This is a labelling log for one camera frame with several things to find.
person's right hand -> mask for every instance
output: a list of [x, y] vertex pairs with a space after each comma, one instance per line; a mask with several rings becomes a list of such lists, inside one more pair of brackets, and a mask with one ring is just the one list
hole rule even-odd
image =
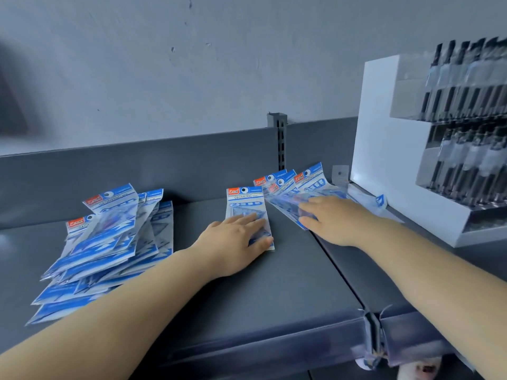
[[299, 222], [330, 243], [357, 247], [380, 219], [349, 199], [336, 196], [313, 197], [299, 207], [317, 217], [302, 216]]

finger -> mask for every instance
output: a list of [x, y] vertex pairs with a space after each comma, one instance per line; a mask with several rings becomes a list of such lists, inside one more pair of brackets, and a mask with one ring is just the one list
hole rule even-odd
[[322, 230], [322, 223], [319, 222], [318, 220], [312, 219], [311, 217], [301, 216], [299, 218], [299, 222], [318, 235]]
[[267, 236], [257, 240], [255, 243], [250, 245], [247, 250], [252, 258], [252, 261], [254, 261], [257, 257], [262, 255], [262, 253], [265, 252], [270, 247], [272, 242], [273, 236]]
[[309, 203], [312, 203], [312, 204], [320, 204], [324, 201], [325, 197], [323, 196], [316, 196], [316, 197], [311, 197], [308, 199], [308, 202]]
[[261, 229], [266, 223], [266, 219], [258, 219], [245, 225], [246, 234], [250, 238], [255, 232]]
[[209, 224], [206, 229], [209, 229], [209, 228], [215, 228], [217, 225], [220, 225], [222, 222], [221, 221], [214, 221], [212, 222], [211, 224]]
[[232, 217], [228, 217], [224, 221], [222, 221], [222, 223], [223, 224], [230, 224], [232, 222], [235, 222], [237, 219], [240, 219], [241, 217], [243, 217], [243, 214], [232, 216]]
[[248, 216], [240, 217], [234, 223], [240, 224], [240, 225], [246, 225], [249, 222], [254, 221], [256, 217], [257, 217], [257, 213], [250, 213], [250, 215], [248, 215]]
[[311, 214], [315, 214], [315, 209], [317, 209], [317, 205], [314, 203], [299, 203], [299, 208], [303, 211], [307, 211]]

white display stand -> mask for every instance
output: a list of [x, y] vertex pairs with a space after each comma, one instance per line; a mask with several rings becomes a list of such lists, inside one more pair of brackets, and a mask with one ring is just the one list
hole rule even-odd
[[452, 247], [507, 238], [507, 226], [463, 232], [470, 208], [416, 185], [431, 124], [390, 115], [394, 95], [413, 101], [420, 90], [417, 80], [400, 82], [407, 69], [424, 74], [428, 64], [421, 68], [420, 60], [404, 55], [364, 64], [350, 178], [375, 196], [386, 195], [390, 206]]

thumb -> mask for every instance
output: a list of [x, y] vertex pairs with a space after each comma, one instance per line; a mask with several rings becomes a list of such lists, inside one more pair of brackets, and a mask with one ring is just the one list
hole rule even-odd
[[299, 218], [299, 222], [316, 234], [319, 234], [322, 230], [322, 223], [320, 223], [318, 220], [315, 220], [314, 218], [301, 216]]
[[257, 257], [262, 255], [262, 253], [269, 248], [271, 243], [273, 242], [273, 236], [263, 237], [262, 239], [257, 240], [255, 243], [248, 247], [248, 251], [250, 256], [252, 257], [252, 261]]

forearm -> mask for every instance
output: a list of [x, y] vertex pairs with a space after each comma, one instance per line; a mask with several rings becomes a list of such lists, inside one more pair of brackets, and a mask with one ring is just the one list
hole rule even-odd
[[211, 279], [196, 251], [178, 251], [4, 353], [0, 377], [126, 379], [168, 322]]
[[392, 220], [377, 221], [358, 246], [485, 378], [500, 378], [507, 283]]

